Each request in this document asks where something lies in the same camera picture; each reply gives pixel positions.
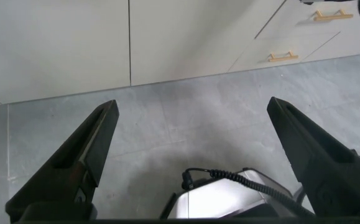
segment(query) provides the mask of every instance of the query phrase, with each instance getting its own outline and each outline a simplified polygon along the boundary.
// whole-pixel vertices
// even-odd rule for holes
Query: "drawer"
[[[303,60],[311,62],[360,54],[360,32],[340,32]]]
[[[320,11],[323,16],[339,16],[340,9],[346,14],[352,14],[353,17],[314,21],[314,18],[317,17],[316,11]],[[315,2],[309,6],[300,3],[300,1],[287,0],[264,27],[257,38],[294,37],[300,35],[339,32],[347,27],[353,20],[360,20],[357,10],[357,1]]]
[[[306,37],[289,37],[280,39],[256,39],[235,62],[230,72],[255,68],[273,67],[298,63],[330,40],[332,34],[318,34]]]

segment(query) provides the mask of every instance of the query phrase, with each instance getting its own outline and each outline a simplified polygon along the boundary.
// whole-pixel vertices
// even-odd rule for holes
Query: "cabinet door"
[[[132,84],[227,72],[282,2],[130,0]]]
[[[128,86],[127,0],[0,1],[0,102]]]

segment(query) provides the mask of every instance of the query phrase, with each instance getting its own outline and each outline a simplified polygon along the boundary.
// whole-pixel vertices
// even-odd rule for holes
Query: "white cabinet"
[[[132,84],[228,72],[282,2],[130,0]]]
[[[357,1],[352,2],[352,4],[356,10]],[[358,13],[348,25],[342,28],[341,32],[325,45],[304,59],[303,62],[360,54],[360,16]]]
[[[246,47],[242,56],[229,70],[236,72],[255,68],[298,63],[336,34],[317,34],[306,37],[256,39]]]
[[[0,1],[0,102],[128,86],[127,0]]]

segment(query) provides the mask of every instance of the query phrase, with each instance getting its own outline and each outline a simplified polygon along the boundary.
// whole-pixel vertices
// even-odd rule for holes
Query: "gold drawer handle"
[[[340,15],[324,16],[324,15],[322,15],[321,11],[317,10],[315,12],[316,16],[314,17],[314,21],[330,21],[330,20],[334,20],[334,19],[349,19],[354,16],[352,14],[346,14],[344,12],[344,10],[342,10],[342,9],[340,9],[339,12],[340,12]]]
[[[274,54],[271,53],[271,58],[268,59],[268,61],[269,61],[269,62],[279,62],[279,61],[283,61],[283,60],[298,59],[298,55],[294,55],[291,50],[289,50],[289,55],[290,55],[290,56],[288,56],[288,57],[275,58]]]

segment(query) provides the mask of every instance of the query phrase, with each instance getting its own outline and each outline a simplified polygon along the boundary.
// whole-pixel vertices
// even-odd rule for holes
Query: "coiled cable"
[[[225,170],[209,170],[209,169],[201,169],[201,168],[189,168],[185,172],[189,172],[191,170],[198,170],[203,172],[208,172],[210,174],[210,177],[214,179],[221,179],[225,178],[228,180],[235,181],[237,183],[242,184],[245,187],[248,187],[250,189],[256,190],[258,192],[261,192],[263,194],[269,195],[272,198],[276,199],[278,202],[280,202],[283,206],[288,208],[290,211],[292,211],[294,214],[300,216],[300,217],[314,217],[314,214],[312,212],[308,211],[307,209],[303,208],[301,205],[293,201],[288,196],[284,195],[283,193],[280,193],[279,191],[262,185],[260,183],[254,182],[252,180],[249,180],[239,174],[235,174],[229,171]]]

